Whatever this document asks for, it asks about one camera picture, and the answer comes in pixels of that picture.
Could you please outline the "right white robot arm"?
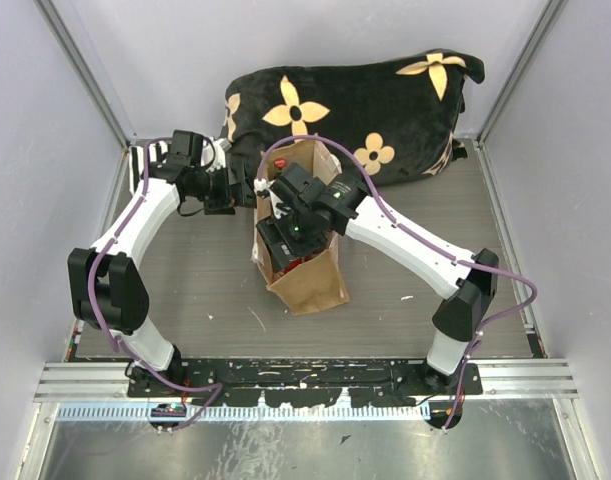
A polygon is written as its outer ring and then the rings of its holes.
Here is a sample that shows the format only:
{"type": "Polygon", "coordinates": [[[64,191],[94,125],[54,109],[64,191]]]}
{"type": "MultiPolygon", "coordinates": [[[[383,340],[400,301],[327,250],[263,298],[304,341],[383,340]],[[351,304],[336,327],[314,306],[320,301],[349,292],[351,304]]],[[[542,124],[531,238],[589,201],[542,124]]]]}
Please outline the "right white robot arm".
{"type": "Polygon", "coordinates": [[[496,295],[494,252],[458,248],[397,218],[363,180],[348,173],[324,182],[292,163],[272,180],[255,180],[254,190],[273,209],[256,228],[275,271],[313,253],[336,233],[379,250],[428,284],[441,303],[432,317],[435,334],[421,378],[437,394],[458,383],[463,357],[496,295]]]}

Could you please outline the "red cola can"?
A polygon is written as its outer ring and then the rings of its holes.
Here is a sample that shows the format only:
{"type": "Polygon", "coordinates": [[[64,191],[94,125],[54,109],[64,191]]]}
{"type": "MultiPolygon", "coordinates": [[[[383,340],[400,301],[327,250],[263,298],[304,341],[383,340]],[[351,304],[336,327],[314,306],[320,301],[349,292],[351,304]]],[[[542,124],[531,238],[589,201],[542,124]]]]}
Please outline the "red cola can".
{"type": "Polygon", "coordinates": [[[307,263],[310,260],[313,260],[313,259],[317,258],[318,256],[319,256],[319,253],[308,255],[308,256],[305,256],[305,257],[300,257],[300,258],[292,261],[288,266],[286,266],[284,268],[280,268],[277,272],[274,273],[274,276],[276,278],[280,278],[280,277],[286,275],[287,273],[289,273],[290,271],[294,270],[295,268],[297,268],[299,265],[307,263]]]}

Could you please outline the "brown jute canvas bag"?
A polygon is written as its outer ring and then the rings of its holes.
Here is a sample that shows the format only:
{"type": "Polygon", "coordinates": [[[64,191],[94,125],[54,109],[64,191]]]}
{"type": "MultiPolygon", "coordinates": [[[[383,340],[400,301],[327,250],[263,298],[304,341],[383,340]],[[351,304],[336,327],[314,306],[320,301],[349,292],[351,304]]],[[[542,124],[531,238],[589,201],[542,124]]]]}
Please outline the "brown jute canvas bag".
{"type": "MultiPolygon", "coordinates": [[[[330,183],[342,172],[340,163],[320,142],[301,140],[270,153],[261,172],[271,181],[278,175],[274,166],[277,158],[285,158],[287,165],[298,164],[308,173],[330,183]]],[[[286,275],[276,278],[269,253],[260,235],[254,233],[252,261],[261,272],[268,291],[276,294],[294,315],[322,312],[349,301],[346,284],[338,265],[339,235],[328,234],[328,247],[319,256],[299,265],[286,275]]]]}

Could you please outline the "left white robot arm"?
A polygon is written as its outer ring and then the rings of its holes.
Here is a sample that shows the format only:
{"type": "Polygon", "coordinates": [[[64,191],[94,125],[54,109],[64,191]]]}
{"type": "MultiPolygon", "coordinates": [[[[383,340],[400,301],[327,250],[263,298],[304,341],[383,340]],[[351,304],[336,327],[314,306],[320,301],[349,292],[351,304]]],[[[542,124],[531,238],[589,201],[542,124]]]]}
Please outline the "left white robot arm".
{"type": "Polygon", "coordinates": [[[206,215],[232,215],[255,197],[243,165],[232,164],[230,140],[176,130],[127,151],[131,199],[109,229],[67,260],[77,319],[104,333],[163,396],[189,393],[179,349],[157,329],[139,266],[158,230],[183,203],[196,199],[206,215]]]}

